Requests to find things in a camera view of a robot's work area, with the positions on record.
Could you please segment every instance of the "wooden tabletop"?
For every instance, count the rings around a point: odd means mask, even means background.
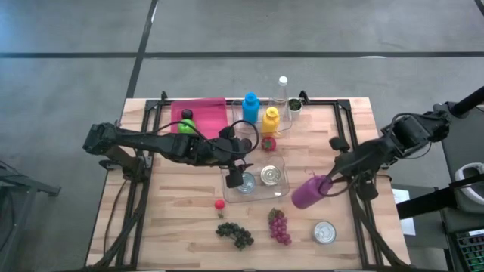
[[[351,101],[358,141],[361,143],[376,138],[378,133],[369,99],[348,99]],[[145,99],[126,101],[121,119],[123,128],[140,130],[144,103]],[[342,117],[345,134],[349,137],[344,114]],[[231,110],[228,110],[228,120],[232,120]],[[170,108],[164,107],[161,125],[170,121]],[[330,148],[328,141],[335,136],[337,127],[332,107],[304,106],[299,120],[293,123],[284,138],[278,140],[278,152],[286,162],[289,194],[276,199],[228,203],[224,209],[225,219],[219,219],[213,208],[214,202],[223,198],[222,176],[218,168],[176,164],[159,154],[155,155],[138,269],[361,268],[348,193],[325,198],[304,210],[297,209],[290,200],[291,193],[310,178],[305,172],[314,171],[322,175],[333,167],[334,157],[338,153]],[[110,172],[107,176],[87,264],[94,264],[102,257],[104,231],[113,201],[123,182],[121,172]],[[330,193],[344,186],[335,184]],[[125,186],[116,207],[108,245],[121,230],[128,189],[129,186]],[[388,178],[377,178],[377,190],[380,195],[372,201],[377,229],[390,248],[409,263]],[[287,232],[293,241],[290,246],[279,244],[269,236],[267,214],[272,208],[282,209],[288,217]],[[312,229],[321,220],[329,221],[336,228],[337,238],[330,245],[320,245],[312,240]],[[219,238],[215,234],[217,225],[226,221],[236,222],[248,229],[255,243],[240,252],[227,237]],[[374,263],[371,241],[366,231],[365,241],[370,263]],[[129,263],[131,244],[132,238],[129,238],[126,263]]]

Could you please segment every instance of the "blue bottle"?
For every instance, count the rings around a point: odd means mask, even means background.
[[[259,115],[259,99],[256,94],[251,91],[246,93],[244,102],[242,102],[242,110],[245,121],[253,124],[257,123],[257,116]]]

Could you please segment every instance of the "metal can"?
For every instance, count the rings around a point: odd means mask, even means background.
[[[241,193],[252,193],[256,189],[256,178],[250,173],[242,173],[242,180],[244,183],[237,187]]]
[[[260,179],[267,186],[276,185],[281,179],[281,170],[273,165],[268,165],[260,172]]]
[[[313,237],[318,243],[330,244],[336,239],[336,230],[330,222],[321,221],[315,225]]]

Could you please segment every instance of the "yellow bottle cap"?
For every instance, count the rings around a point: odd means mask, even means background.
[[[275,107],[269,107],[266,111],[265,111],[265,114],[267,115],[267,117],[269,117],[270,119],[274,119],[274,118],[278,118],[279,117],[279,111],[277,108]]]

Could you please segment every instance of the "gray floor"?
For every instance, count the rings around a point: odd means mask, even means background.
[[[150,0],[4,0],[1,52],[136,52]],[[147,51],[484,51],[473,0],[160,1]],[[0,159],[48,184],[15,270],[74,269],[85,260],[105,171],[81,146],[94,122],[121,113],[134,59],[0,58]],[[135,97],[290,93],[370,97],[377,125],[430,110],[484,85],[482,58],[144,60]],[[444,187],[442,149],[394,165],[399,184]],[[439,252],[411,249],[418,267]]]

